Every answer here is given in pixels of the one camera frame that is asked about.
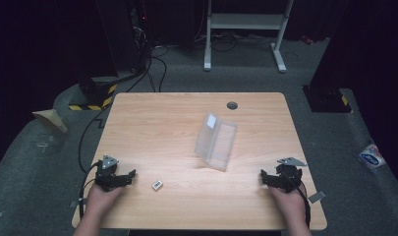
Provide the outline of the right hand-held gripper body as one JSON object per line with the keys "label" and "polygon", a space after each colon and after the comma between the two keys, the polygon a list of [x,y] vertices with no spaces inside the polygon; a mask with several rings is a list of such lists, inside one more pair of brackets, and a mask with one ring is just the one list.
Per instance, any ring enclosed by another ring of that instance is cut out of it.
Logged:
{"label": "right hand-held gripper body", "polygon": [[295,157],[287,157],[278,160],[276,173],[279,175],[282,184],[280,189],[286,193],[296,190],[302,184],[303,170],[306,164]]}

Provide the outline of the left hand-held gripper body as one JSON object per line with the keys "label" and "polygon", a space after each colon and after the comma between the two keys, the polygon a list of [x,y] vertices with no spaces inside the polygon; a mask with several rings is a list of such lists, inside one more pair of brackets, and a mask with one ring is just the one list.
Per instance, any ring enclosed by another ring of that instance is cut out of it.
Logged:
{"label": "left hand-held gripper body", "polygon": [[107,154],[97,162],[97,170],[95,173],[94,183],[103,191],[110,192],[114,189],[114,182],[117,179],[124,179],[122,176],[116,176],[118,160]]}

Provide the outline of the person's left hand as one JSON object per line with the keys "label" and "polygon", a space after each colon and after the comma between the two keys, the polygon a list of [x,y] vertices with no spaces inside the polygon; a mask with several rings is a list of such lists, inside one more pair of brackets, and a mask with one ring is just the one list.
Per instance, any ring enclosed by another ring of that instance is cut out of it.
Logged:
{"label": "person's left hand", "polygon": [[119,187],[110,192],[105,192],[98,185],[93,184],[88,192],[85,214],[89,216],[103,216],[111,209],[123,193],[124,188]]}

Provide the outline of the person's right hand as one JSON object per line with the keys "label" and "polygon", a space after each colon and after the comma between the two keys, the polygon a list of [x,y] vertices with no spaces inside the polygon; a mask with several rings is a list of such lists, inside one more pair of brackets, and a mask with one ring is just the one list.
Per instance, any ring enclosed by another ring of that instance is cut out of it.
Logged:
{"label": "person's right hand", "polygon": [[274,197],[280,212],[288,225],[306,224],[306,206],[298,190],[289,193],[281,189],[269,187],[271,195]]}

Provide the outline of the grey tape piece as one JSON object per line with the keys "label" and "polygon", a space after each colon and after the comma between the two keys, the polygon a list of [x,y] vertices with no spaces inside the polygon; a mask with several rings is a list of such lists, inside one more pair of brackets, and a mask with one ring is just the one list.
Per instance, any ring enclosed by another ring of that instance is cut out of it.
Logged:
{"label": "grey tape piece", "polygon": [[322,200],[323,198],[326,197],[326,193],[324,191],[319,191],[311,196],[309,196],[309,201],[314,204],[320,200]]}

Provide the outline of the clear plastic case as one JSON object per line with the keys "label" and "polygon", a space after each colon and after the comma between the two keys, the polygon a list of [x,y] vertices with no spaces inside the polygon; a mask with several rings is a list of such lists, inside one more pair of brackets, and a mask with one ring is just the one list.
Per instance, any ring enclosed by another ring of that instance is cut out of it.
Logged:
{"label": "clear plastic case", "polygon": [[207,112],[196,140],[196,155],[207,167],[225,171],[230,161],[236,133],[235,123]]}

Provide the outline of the black base with yellow stripes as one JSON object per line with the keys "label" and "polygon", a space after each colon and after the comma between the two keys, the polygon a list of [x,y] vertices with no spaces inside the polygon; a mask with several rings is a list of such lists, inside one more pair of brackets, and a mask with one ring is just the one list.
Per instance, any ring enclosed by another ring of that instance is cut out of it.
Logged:
{"label": "black base with yellow stripes", "polygon": [[303,86],[303,92],[312,112],[352,112],[352,108],[347,97],[339,89]]}
{"label": "black base with yellow stripes", "polygon": [[111,103],[116,88],[114,83],[87,79],[78,84],[69,101],[69,108],[74,111],[105,109]]}

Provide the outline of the cardboard wedge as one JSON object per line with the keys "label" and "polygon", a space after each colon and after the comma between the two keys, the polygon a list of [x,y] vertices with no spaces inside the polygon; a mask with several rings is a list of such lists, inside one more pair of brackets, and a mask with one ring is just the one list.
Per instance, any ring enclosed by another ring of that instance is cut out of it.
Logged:
{"label": "cardboard wedge", "polygon": [[68,132],[64,121],[55,109],[33,111],[32,115],[46,128],[54,132],[65,134]]}

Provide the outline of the blue and white packet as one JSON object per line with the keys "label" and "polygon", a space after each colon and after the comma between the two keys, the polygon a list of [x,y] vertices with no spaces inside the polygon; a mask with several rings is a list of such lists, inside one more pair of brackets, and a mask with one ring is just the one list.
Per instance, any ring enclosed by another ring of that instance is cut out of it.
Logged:
{"label": "blue and white packet", "polygon": [[359,153],[359,160],[369,169],[376,169],[386,164],[376,144],[369,144]]}

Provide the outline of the dark computer tower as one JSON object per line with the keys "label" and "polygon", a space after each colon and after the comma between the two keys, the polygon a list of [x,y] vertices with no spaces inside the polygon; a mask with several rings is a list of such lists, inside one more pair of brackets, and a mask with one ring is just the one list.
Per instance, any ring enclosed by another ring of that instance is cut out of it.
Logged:
{"label": "dark computer tower", "polygon": [[139,26],[136,0],[96,0],[118,77],[131,76],[145,65],[146,35]]}

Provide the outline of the white metal stand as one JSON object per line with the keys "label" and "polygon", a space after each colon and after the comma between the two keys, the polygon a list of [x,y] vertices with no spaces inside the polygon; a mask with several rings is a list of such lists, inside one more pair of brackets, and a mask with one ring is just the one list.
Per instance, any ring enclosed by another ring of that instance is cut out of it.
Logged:
{"label": "white metal stand", "polygon": [[203,69],[211,70],[211,31],[212,30],[276,30],[276,40],[270,44],[278,71],[286,73],[287,68],[280,52],[285,29],[287,28],[294,0],[287,0],[283,14],[230,14],[213,13],[212,0],[207,0],[206,40]]}

